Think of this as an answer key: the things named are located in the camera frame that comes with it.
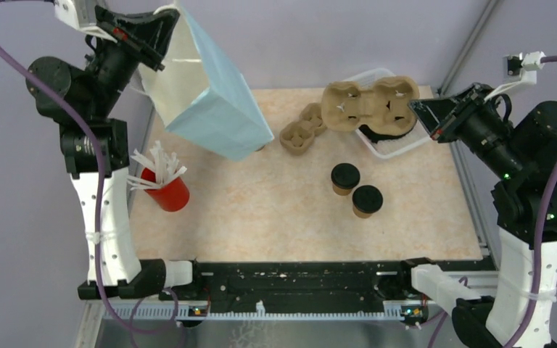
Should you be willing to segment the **remaining stacked cardboard carriers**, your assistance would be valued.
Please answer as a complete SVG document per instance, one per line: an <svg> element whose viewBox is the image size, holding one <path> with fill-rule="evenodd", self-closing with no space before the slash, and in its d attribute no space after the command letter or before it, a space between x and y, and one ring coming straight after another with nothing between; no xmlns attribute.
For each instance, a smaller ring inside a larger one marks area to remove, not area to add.
<svg viewBox="0 0 557 348"><path fill-rule="evenodd" d="M321 104L310 103L299 114L298 120L286 125L279 134L279 142L288 153L303 155L315 138L327 130L321 117Z"/></svg>

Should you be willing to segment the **black cloth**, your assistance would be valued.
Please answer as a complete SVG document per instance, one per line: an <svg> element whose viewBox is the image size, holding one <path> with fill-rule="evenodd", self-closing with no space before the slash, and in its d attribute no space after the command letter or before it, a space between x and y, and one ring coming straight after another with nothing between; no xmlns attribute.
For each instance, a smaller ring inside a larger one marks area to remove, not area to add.
<svg viewBox="0 0 557 348"><path fill-rule="evenodd" d="M367 125L362 125L358 129L372 144L377 144L380 141L390 141L390 140L397 140L400 138L404 138L407 136L413 129L411 128L407 133L400 134L400 135L389 135L389 134L380 134L373 132Z"/></svg>

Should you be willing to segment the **white plastic basket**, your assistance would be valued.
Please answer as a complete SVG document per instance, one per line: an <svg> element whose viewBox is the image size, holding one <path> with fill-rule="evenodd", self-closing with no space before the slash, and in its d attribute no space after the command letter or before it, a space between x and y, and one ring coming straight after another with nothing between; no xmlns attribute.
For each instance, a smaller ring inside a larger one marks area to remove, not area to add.
<svg viewBox="0 0 557 348"><path fill-rule="evenodd" d="M394 76L395 74L391 70L375 68L345 78L344 81L355 81L362 87L369 87L380 78ZM357 129L355 134L361 139L372 155L381 160L388 160L399 156L431 141L420 122L417 122L409 133L400 137L368 136L360 129Z"/></svg>

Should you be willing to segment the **black mounting base rail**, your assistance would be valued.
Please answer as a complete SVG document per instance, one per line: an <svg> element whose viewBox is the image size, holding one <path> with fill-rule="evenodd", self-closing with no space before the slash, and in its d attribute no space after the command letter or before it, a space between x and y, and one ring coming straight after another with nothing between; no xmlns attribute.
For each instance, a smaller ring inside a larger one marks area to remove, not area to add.
<svg viewBox="0 0 557 348"><path fill-rule="evenodd" d="M192 283L174 287L180 303L209 304L211 313L381 312L391 301L430 304L397 279L399 261L195 262Z"/></svg>

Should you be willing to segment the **light blue paper bag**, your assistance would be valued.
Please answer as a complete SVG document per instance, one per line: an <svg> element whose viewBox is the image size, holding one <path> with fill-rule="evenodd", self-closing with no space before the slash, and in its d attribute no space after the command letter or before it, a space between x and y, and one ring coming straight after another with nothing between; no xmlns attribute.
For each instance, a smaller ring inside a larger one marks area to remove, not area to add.
<svg viewBox="0 0 557 348"><path fill-rule="evenodd" d="M179 2L155 14L172 9L180 17L170 31L164 70L139 66L144 92L168 132L242 160L272 142L273 132L240 70Z"/></svg>

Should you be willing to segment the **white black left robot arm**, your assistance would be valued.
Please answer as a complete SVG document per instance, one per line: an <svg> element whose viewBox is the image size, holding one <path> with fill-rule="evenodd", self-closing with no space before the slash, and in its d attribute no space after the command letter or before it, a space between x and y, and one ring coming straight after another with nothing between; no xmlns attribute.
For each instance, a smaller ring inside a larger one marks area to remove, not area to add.
<svg viewBox="0 0 557 348"><path fill-rule="evenodd" d="M174 8L118 14L96 7L105 38L86 36L92 53L84 68L39 57L26 86L38 113L59 126L65 169L83 213L89 267L78 287L81 299L139 299L176 287L196 299L204 281L189 261L140 260L128 211L128 129L110 113L140 65L161 71L173 29Z"/></svg>

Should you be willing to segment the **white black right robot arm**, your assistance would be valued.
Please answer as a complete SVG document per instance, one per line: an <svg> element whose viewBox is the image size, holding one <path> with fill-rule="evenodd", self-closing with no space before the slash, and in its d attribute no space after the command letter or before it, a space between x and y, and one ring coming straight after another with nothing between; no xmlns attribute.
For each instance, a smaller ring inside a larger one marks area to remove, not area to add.
<svg viewBox="0 0 557 348"><path fill-rule="evenodd" d="M408 102L440 143L462 142L496 176L501 262L493 297L465 294L450 306L467 347L554 347L550 314L557 291L557 101L543 101L517 125L497 107L506 94L474 83L442 99Z"/></svg>

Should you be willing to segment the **red straw cup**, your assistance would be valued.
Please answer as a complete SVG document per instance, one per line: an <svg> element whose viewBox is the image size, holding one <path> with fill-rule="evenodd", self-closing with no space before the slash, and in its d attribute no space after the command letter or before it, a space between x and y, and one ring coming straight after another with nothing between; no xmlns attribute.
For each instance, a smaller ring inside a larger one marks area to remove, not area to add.
<svg viewBox="0 0 557 348"><path fill-rule="evenodd" d="M144 189L162 210L177 212L182 210L190 199L189 189L181 177L178 177L159 189Z"/></svg>

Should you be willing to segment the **brown cardboard cup carrier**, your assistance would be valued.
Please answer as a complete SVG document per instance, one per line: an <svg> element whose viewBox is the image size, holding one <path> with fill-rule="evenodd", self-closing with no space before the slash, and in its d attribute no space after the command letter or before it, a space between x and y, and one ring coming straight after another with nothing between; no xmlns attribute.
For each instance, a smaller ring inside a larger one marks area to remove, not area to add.
<svg viewBox="0 0 557 348"><path fill-rule="evenodd" d="M419 97L418 85L406 76L380 78L368 88L338 81L323 91L321 117L332 131L350 132L367 125L375 133L400 135L416 124L408 102Z"/></svg>

